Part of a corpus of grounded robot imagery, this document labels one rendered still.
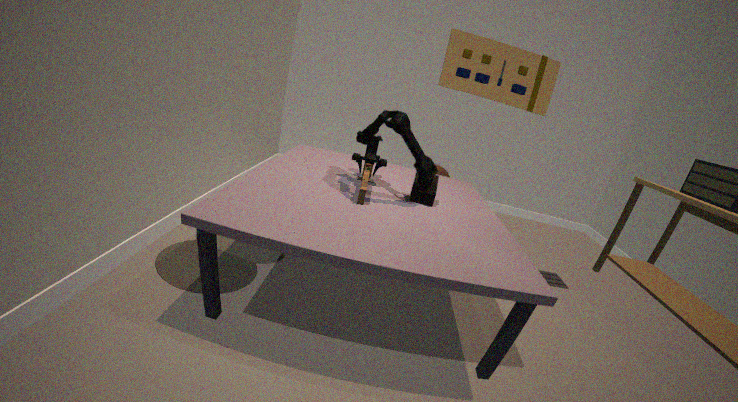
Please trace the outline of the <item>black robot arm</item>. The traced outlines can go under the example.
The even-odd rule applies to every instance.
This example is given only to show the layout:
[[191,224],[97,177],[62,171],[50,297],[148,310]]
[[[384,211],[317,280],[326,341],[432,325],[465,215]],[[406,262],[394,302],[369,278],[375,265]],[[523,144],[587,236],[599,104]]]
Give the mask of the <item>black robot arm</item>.
[[[387,121],[392,118],[390,121]],[[383,141],[381,136],[376,137],[375,135],[379,131],[379,127],[385,123],[387,127],[393,128],[395,132],[399,133],[408,147],[410,153],[412,153],[418,174],[419,174],[419,186],[431,187],[431,183],[434,179],[434,175],[438,172],[437,167],[431,158],[424,155],[420,145],[418,144],[415,136],[410,129],[410,120],[408,115],[402,111],[383,111],[377,119],[369,126],[367,126],[362,132],[359,131],[356,137],[358,143],[367,144],[368,147],[378,148],[379,141]],[[365,162],[374,164],[379,162],[380,156],[376,155],[376,151],[370,152],[367,149],[365,156]]]

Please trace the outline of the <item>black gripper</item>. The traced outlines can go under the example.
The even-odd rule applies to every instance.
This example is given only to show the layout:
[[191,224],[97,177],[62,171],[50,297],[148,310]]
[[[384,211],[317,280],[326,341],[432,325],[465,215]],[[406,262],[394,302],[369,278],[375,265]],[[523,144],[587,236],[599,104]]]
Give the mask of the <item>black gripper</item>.
[[[372,148],[372,147],[368,147],[367,146],[366,151],[367,151],[367,149],[369,149],[370,152],[376,151],[376,153],[377,153],[377,149],[378,148]],[[365,159],[366,158],[364,158],[364,156],[360,156],[360,154],[358,154],[358,153],[353,153],[353,155],[352,155],[352,160],[356,160],[356,162],[358,162],[360,174],[361,174],[362,160],[365,160]],[[382,167],[382,166],[386,167],[387,166],[387,160],[380,158],[379,162],[375,162],[375,163],[376,163],[376,166],[375,166],[375,169],[374,169],[374,172],[373,172],[373,176],[374,176],[375,172],[377,171],[377,169],[379,167]]]

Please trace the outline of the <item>wooden plank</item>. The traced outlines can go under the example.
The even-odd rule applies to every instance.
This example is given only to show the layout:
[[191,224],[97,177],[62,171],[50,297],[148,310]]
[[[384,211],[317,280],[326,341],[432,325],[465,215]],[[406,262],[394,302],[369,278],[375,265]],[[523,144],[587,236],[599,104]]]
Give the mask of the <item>wooden plank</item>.
[[364,174],[363,174],[363,179],[362,179],[362,183],[361,183],[361,187],[360,187],[360,191],[359,191],[359,196],[358,196],[357,204],[362,204],[362,205],[364,204],[364,199],[365,199],[366,190],[367,190],[367,184],[368,184],[368,179],[369,179],[370,168],[371,168],[371,164],[370,163],[366,163]]

